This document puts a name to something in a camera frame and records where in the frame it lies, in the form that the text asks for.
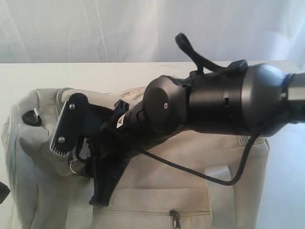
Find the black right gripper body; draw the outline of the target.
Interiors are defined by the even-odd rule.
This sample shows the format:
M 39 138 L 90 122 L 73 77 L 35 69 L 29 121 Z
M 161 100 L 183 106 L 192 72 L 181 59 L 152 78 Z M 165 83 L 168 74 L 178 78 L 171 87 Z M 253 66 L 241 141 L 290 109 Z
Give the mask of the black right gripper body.
M 119 118 L 130 106 L 116 104 L 109 109 L 103 106 L 89 105 L 87 133 L 77 143 L 77 158 L 84 163 L 82 177 L 93 179 L 120 179 L 129 164 L 126 153 L 130 146 L 124 143 L 114 132 Z

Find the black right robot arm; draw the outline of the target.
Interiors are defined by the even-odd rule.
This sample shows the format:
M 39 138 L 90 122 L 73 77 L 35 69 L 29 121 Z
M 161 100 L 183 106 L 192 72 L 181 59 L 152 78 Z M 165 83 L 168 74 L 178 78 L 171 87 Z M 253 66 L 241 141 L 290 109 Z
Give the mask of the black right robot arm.
M 91 156 L 86 171 L 94 181 L 93 206 L 106 207 L 130 160 L 176 134 L 250 136 L 235 176 L 221 180 L 169 162 L 179 170 L 223 186 L 240 179 L 259 136 L 272 136 L 288 123 L 305 120 L 305 75 L 284 73 L 268 65 L 233 62 L 186 79 L 162 75 L 148 84 L 135 106 L 118 100 L 112 110 L 95 107 L 102 116 L 98 134 L 88 138 Z

